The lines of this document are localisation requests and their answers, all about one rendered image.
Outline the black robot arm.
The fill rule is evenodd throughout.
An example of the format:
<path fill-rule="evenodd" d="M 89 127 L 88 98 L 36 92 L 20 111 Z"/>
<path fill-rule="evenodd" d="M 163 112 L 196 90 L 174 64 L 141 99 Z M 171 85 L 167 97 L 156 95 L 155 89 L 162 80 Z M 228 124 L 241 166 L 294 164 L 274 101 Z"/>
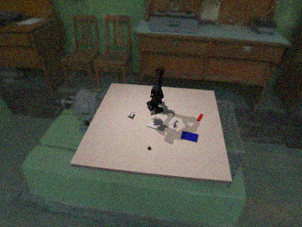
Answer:
<path fill-rule="evenodd" d="M 148 109 L 150 111 L 154 110 L 156 108 L 156 104 L 159 101 L 160 104 L 162 104 L 162 98 L 164 98 L 163 90 L 162 88 L 162 76 L 164 74 L 165 68 L 163 67 L 157 67 L 155 69 L 156 78 L 154 82 L 154 86 L 151 89 L 150 98 L 151 102 L 148 106 Z M 153 94 L 153 95 L 152 95 Z"/>

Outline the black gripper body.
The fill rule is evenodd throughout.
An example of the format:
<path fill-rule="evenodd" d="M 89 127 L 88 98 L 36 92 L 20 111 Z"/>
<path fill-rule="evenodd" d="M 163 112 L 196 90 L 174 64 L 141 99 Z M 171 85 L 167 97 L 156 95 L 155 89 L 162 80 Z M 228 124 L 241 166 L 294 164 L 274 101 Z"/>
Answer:
<path fill-rule="evenodd" d="M 147 102 L 147 105 L 148 105 L 148 106 L 150 105 L 150 102 L 151 102 L 151 100 Z M 158 101 L 157 104 L 156 104 L 156 111 L 160 114 L 161 112 L 164 111 L 164 109 L 161 108 L 161 107 L 158 107 L 158 106 L 159 106 L 158 103 L 159 103 L 159 101 Z"/>

